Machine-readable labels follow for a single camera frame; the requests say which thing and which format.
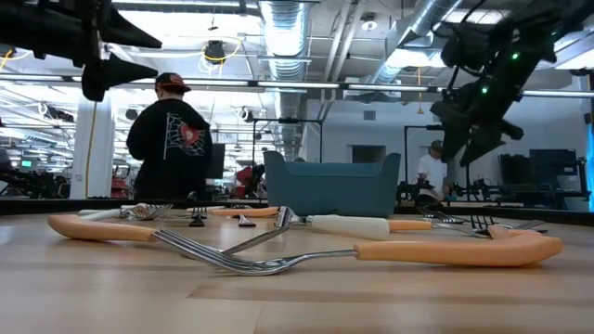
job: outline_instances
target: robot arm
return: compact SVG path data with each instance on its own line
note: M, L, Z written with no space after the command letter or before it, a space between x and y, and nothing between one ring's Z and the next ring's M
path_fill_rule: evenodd
M533 0L494 27L462 22L442 59L448 67L457 67L455 73L463 69L478 79L455 91L454 76L444 99L432 106L445 129L443 160L450 161L466 146L460 165L467 166L504 145L502 134L522 139L522 128L503 117L514 101L520 101L538 63L557 61L555 42L581 30L592 13L594 1Z

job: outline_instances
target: table surface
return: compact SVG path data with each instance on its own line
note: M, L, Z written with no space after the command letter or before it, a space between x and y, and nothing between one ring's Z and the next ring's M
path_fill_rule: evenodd
M544 225L565 250L539 266L473 269L335 258L278 276L217 272L158 243L63 238L45 215L0 218L3 333L537 333L594 332L594 230ZM221 249L273 228L210 217L136 222ZM500 221L513 225L520 222ZM468 239L445 230L394 240ZM298 227L242 256L351 248L357 238Z

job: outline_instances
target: blue plastic container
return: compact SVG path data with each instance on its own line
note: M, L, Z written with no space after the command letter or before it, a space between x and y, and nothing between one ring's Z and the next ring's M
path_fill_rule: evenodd
M387 218L394 212L400 154L378 163L285 162L264 153L269 206L298 215L338 214Z

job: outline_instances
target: white wall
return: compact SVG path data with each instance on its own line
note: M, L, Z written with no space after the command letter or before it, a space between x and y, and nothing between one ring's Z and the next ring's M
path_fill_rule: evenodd
M578 82L564 88L579 90ZM471 180L482 176L494 184L500 181L498 156L500 154L528 155L531 148L573 148L578 157L586 156L587 137L583 114L589 100L575 98L536 98L527 97L514 103L506 115L506 120L524 129L521 141L513 141L504 136L507 145L483 156L471 165ZM400 103L373 103L364 105L358 102L336 101L324 124L324 162L350 162L348 147L351 145L383 145L386 153L402 154L400 180L405 179L404 164L404 126L427 125L435 123L429 112L431 104L423 103L423 114L419 114L419 103L402 106ZM319 102L308 101L308 110L316 116ZM363 121L364 110L375 110L376 121ZM427 147L435 139L443 139L443 132L410 129L408 131L408 179L416 177L420 147ZM318 157L317 135L307 129L303 139L303 158L316 161ZM465 171L456 170L455 179L465 185Z

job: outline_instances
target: man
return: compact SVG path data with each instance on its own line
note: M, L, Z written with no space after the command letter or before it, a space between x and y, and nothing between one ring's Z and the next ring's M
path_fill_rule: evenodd
M155 82L159 100L130 129L128 150L143 161L137 199L186 199L192 191L204 192L213 140L210 124L183 100L190 90L178 74L161 74Z
M442 141L431 143L429 154L420 158L419 179L429 181L432 189L421 189L417 196L417 206L439 205L448 192L446 185L447 165L442 162Z
M0 170L12 171L12 163L5 148L0 148Z

